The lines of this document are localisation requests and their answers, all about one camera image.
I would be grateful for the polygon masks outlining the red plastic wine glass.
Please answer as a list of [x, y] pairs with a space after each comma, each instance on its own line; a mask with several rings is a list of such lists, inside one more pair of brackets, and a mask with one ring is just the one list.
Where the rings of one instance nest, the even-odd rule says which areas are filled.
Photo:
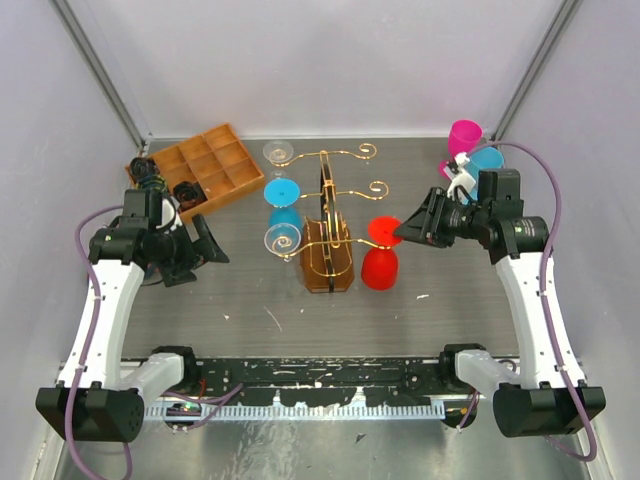
[[383, 249], [371, 247], [365, 254], [361, 279], [373, 290], [385, 291], [394, 287], [399, 272], [399, 260], [394, 248], [402, 239], [394, 234], [401, 222], [392, 216], [379, 216], [368, 225], [371, 240]]

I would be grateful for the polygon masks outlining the light blue plastic wine glass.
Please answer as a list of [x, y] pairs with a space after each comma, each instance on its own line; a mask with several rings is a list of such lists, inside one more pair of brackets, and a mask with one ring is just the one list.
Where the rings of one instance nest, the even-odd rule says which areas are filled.
[[499, 169], [505, 165], [503, 154], [494, 147], [483, 148], [469, 157], [469, 162], [463, 169], [475, 181], [474, 187], [469, 191], [473, 200], [477, 199], [477, 188], [479, 184], [479, 172], [485, 169]]

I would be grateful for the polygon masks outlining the magenta plastic wine glass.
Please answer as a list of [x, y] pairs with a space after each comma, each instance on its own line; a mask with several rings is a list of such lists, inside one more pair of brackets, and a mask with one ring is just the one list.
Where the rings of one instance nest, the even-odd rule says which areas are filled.
[[469, 119], [456, 120], [450, 128], [448, 136], [448, 157], [439, 164], [439, 173], [445, 179], [451, 177], [449, 164], [455, 156], [462, 152], [470, 152], [483, 137], [482, 127]]

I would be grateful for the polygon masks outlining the clear wine glass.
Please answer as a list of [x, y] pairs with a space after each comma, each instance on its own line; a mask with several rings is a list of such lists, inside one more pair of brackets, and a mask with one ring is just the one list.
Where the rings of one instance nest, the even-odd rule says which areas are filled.
[[272, 140], [264, 145], [262, 153], [272, 166], [269, 179], [285, 178], [285, 168], [290, 163], [294, 153], [292, 145], [284, 140]]
[[301, 232], [291, 223], [276, 223], [264, 234], [264, 246], [276, 258], [281, 273], [287, 280], [298, 280], [296, 252], [300, 245]]

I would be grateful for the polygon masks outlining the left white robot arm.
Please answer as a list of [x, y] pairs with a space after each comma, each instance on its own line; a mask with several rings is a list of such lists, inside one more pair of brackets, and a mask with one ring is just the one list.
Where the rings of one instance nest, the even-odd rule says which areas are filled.
[[144, 408], [165, 392], [194, 393], [201, 369], [186, 346], [161, 346], [136, 370], [121, 374], [133, 302], [151, 267], [165, 287], [194, 282], [196, 269], [226, 263], [204, 217], [193, 218], [192, 239], [172, 200], [158, 191], [129, 189], [120, 215], [96, 231], [80, 252], [88, 274], [82, 318], [72, 350], [52, 387], [39, 389], [35, 406], [68, 442], [129, 443], [139, 434]]

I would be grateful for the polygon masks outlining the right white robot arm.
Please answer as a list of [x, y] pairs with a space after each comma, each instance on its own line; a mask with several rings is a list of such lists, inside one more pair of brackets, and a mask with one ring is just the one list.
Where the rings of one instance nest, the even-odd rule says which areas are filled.
[[448, 344], [438, 365], [444, 390], [459, 394], [471, 387], [487, 397], [508, 438], [575, 434], [605, 408], [603, 389], [588, 385], [574, 356], [555, 291], [550, 231], [543, 218], [525, 215], [517, 170], [481, 171], [477, 199], [467, 204], [440, 187], [431, 188], [394, 233], [437, 248], [450, 247], [458, 238], [477, 241], [508, 299], [518, 371], [478, 344]]

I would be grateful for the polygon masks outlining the clear front wine glass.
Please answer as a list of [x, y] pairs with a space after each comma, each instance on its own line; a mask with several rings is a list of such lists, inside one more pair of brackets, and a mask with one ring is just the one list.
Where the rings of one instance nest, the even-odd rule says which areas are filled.
[[264, 246], [276, 258], [281, 273], [287, 280], [298, 280], [296, 252], [300, 245], [301, 232], [291, 223], [276, 223], [264, 234]]

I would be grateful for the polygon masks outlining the black coiled item on tray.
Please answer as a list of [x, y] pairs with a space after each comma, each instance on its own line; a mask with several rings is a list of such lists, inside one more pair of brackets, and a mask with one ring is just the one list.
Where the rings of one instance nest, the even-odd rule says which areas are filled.
[[206, 199], [197, 182], [182, 181], [173, 188], [172, 193], [179, 202], [180, 208], [184, 211], [200, 205]]

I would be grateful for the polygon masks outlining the black coiled item beside tray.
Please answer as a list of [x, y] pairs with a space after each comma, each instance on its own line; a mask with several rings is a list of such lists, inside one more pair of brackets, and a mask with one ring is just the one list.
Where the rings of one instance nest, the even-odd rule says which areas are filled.
[[160, 175], [157, 165], [151, 158], [132, 159], [129, 164], [129, 173], [137, 189], [163, 192], [167, 188], [166, 180]]

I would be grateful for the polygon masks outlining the wooden compartment tray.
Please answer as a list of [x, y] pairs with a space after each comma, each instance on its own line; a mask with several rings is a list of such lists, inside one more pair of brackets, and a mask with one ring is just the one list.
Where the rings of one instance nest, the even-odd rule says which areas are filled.
[[183, 199], [181, 220], [188, 224], [196, 215], [210, 214], [265, 186], [265, 175], [230, 124], [178, 142], [150, 155], [157, 174], [173, 193], [188, 182], [200, 194]]

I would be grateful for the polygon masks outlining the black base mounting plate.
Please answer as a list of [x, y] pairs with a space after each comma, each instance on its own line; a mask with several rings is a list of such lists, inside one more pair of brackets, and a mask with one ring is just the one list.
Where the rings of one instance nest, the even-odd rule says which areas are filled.
[[422, 406], [435, 398], [470, 400], [472, 388], [445, 372], [434, 357], [218, 357], [196, 361], [190, 384], [164, 394], [220, 398], [240, 386], [232, 405], [346, 406], [358, 393], [367, 407]]

